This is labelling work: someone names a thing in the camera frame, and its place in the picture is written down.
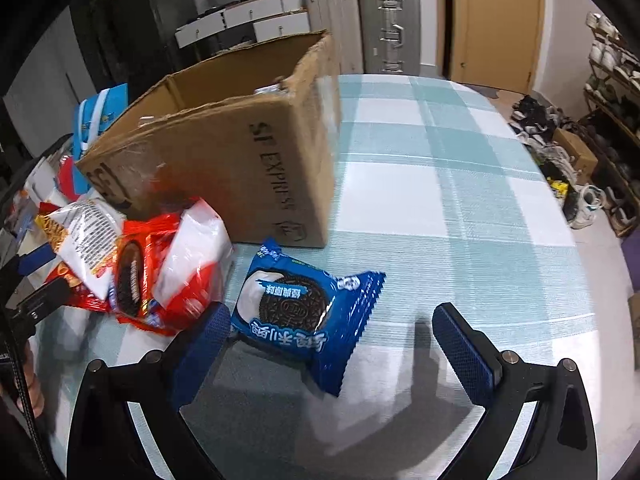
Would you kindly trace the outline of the red Oreo snack packet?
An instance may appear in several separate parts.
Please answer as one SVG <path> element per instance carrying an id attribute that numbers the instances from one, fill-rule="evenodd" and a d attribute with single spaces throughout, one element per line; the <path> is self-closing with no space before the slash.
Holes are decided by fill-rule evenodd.
<path id="1" fill-rule="evenodd" d="M 161 214 L 148 221 L 127 220 L 116 240 L 113 279 L 108 301 L 118 322 L 163 336 L 174 336 L 191 327 L 210 304 L 203 288 L 213 272 L 196 272 L 170 305 L 162 306 L 153 287 L 180 224 L 180 214 Z"/>

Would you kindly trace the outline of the blue Oreo snack packet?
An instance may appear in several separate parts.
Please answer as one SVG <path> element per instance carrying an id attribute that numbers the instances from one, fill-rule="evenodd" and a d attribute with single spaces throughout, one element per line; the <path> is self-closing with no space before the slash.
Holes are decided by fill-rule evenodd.
<path id="1" fill-rule="evenodd" d="M 247 270 L 231 325 L 251 344 L 303 362 L 322 392 L 338 396 L 385 281 L 376 271 L 334 276 L 268 238 Z"/>

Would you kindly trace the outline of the white red snack bag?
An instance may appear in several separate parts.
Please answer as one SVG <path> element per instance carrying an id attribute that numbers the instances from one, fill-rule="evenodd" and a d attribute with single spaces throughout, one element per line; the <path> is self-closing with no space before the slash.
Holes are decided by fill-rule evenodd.
<path id="1" fill-rule="evenodd" d="M 107 300 L 124 217 L 103 198 L 84 197 L 38 214 L 53 251 L 99 300 Z"/>

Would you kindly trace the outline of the checked teal tablecloth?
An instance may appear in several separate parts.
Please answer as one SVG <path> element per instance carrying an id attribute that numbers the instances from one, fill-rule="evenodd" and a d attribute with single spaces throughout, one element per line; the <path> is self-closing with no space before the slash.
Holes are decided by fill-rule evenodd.
<path id="1" fill-rule="evenodd" d="M 184 414 L 230 479 L 435 479 L 483 411 L 431 333 L 451 302 L 527 362 L 574 360 L 600 404 L 593 305 L 574 236 L 533 159 L 477 92 L 442 79 L 344 75 L 330 137 L 329 238 L 293 255 L 385 287 L 339 396 L 244 342 Z"/>

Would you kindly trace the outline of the small cardboard box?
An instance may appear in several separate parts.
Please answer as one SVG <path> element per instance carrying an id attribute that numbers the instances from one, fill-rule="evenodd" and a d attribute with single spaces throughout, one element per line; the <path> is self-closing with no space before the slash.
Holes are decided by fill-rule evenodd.
<path id="1" fill-rule="evenodd" d="M 593 171 L 597 168 L 598 159 L 588 148 L 588 145 L 576 133 L 556 128 L 553 133 L 553 141 L 570 156 L 570 164 L 577 174 L 577 183 L 587 184 Z"/>

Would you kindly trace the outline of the SF Express cardboard box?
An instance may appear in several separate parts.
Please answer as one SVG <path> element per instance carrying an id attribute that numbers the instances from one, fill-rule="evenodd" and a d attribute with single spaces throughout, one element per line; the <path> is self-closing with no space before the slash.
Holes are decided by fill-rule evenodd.
<path id="1" fill-rule="evenodd" d="M 235 243 L 321 248 L 342 120 L 339 73 L 328 32 L 218 54 L 139 96 L 78 169 L 130 219 L 200 198 Z"/>

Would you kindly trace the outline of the blue Doraemon tote bag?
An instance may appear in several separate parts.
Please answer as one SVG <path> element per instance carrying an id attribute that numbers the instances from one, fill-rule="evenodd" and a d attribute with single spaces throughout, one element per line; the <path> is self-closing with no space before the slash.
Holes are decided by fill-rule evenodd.
<path id="1" fill-rule="evenodd" d="M 73 161 L 79 162 L 128 107 L 128 84 L 106 88 L 81 101 L 73 117 Z"/>

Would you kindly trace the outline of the wooden shoe rack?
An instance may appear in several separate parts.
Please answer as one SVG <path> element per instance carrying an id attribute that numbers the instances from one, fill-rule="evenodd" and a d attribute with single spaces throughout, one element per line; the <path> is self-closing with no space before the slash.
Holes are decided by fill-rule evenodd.
<path id="1" fill-rule="evenodd" d="M 608 221 L 626 237 L 639 225 L 639 58 L 605 15 L 590 11 L 585 23 L 593 40 L 579 123 L 598 158 L 592 180 L 605 192 Z"/>

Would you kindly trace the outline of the white drawer desk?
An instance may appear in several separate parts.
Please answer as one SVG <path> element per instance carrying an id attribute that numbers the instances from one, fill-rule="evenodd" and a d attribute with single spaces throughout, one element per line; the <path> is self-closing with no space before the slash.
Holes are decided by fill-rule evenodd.
<path id="1" fill-rule="evenodd" d="M 310 32 L 304 0 L 245 0 L 179 27 L 175 40 L 182 49 L 243 25 L 250 25 L 258 42 Z"/>

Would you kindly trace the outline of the wooden door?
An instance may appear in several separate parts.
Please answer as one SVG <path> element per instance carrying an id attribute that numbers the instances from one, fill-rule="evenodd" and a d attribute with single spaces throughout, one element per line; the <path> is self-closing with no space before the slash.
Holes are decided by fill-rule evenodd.
<path id="1" fill-rule="evenodd" d="M 544 0 L 445 0 L 446 75 L 526 93 L 536 72 Z"/>

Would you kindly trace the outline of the silver hard suitcase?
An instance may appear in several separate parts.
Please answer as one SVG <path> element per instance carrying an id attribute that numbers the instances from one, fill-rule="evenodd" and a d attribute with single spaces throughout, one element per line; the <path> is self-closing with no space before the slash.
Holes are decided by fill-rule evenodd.
<path id="1" fill-rule="evenodd" d="M 421 0 L 359 0 L 364 71 L 418 76 Z"/>

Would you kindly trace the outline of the beige hard suitcase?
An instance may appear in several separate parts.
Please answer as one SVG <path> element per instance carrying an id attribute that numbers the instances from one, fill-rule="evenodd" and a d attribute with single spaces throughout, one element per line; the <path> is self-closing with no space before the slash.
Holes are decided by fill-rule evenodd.
<path id="1" fill-rule="evenodd" d="M 333 37 L 342 74 L 362 74 L 359 0 L 306 0 L 310 28 Z"/>

